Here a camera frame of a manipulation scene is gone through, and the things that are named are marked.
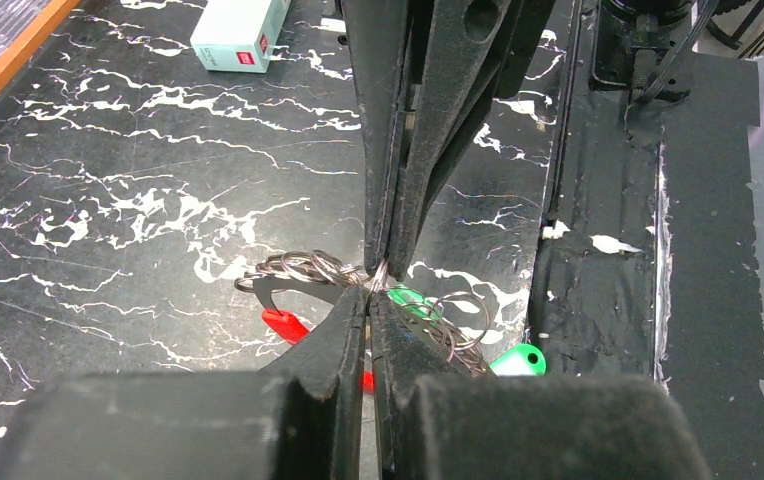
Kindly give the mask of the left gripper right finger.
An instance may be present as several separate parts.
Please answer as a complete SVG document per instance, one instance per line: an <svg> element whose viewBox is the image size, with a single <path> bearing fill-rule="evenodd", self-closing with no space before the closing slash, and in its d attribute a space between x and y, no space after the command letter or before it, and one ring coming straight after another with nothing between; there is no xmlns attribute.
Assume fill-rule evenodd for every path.
<svg viewBox="0 0 764 480"><path fill-rule="evenodd" d="M708 479L680 405L637 375L474 378L367 304L384 479Z"/></svg>

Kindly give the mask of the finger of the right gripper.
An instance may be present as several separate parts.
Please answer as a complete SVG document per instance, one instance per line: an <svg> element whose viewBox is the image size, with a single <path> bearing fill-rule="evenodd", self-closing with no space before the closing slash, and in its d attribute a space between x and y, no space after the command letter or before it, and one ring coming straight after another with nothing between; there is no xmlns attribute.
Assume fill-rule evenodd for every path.
<svg viewBox="0 0 764 480"><path fill-rule="evenodd" d="M552 1L419 1L406 50L399 150L386 193L385 266L402 279L429 208L481 129L492 102L513 96Z"/></svg>
<svg viewBox="0 0 764 480"><path fill-rule="evenodd" d="M407 158L406 109L413 70L410 1L344 1L346 35L365 150L364 267L407 268L396 232L398 176Z"/></svg>

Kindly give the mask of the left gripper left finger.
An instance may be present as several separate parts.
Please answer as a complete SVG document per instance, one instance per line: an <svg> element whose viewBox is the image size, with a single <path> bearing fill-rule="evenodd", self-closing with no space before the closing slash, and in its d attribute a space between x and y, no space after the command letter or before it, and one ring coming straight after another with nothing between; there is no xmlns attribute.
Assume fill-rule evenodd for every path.
<svg viewBox="0 0 764 480"><path fill-rule="evenodd" d="M367 292L258 371L46 383L0 444L0 479L355 479Z"/></svg>

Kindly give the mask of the green tag key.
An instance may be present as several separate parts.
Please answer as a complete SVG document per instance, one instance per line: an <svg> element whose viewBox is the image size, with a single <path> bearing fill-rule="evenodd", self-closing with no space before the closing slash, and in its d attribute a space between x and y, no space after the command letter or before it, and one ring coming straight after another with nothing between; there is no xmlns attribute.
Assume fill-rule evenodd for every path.
<svg viewBox="0 0 764 480"><path fill-rule="evenodd" d="M542 351L532 344L519 344L490 364L497 376L541 376L547 371Z"/></svg>

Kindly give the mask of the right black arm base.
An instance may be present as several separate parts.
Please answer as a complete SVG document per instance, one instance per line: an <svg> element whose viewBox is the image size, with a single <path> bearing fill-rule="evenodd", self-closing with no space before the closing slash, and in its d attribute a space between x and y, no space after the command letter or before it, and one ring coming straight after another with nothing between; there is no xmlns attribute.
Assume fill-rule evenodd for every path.
<svg viewBox="0 0 764 480"><path fill-rule="evenodd" d="M717 1L600 1L589 83L629 102L678 102L693 87L692 56Z"/></svg>

